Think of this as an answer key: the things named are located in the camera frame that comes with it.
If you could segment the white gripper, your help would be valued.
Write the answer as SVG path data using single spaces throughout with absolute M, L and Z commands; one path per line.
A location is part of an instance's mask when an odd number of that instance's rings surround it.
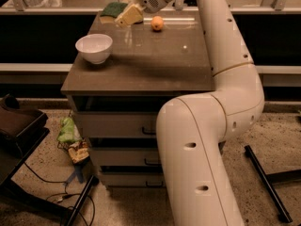
M 128 5 L 124 11 L 115 19 L 115 23 L 121 27 L 143 21 L 143 10 L 148 13 L 155 13 L 167 5 L 166 0 L 126 0 Z

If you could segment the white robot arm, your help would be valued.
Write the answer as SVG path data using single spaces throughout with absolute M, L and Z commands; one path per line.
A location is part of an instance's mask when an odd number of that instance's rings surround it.
M 125 0 L 119 26 L 172 0 Z M 176 97 L 156 122 L 158 151 L 175 226 L 244 226 L 219 150 L 264 107 L 261 80 L 226 0 L 197 0 L 215 89 Z

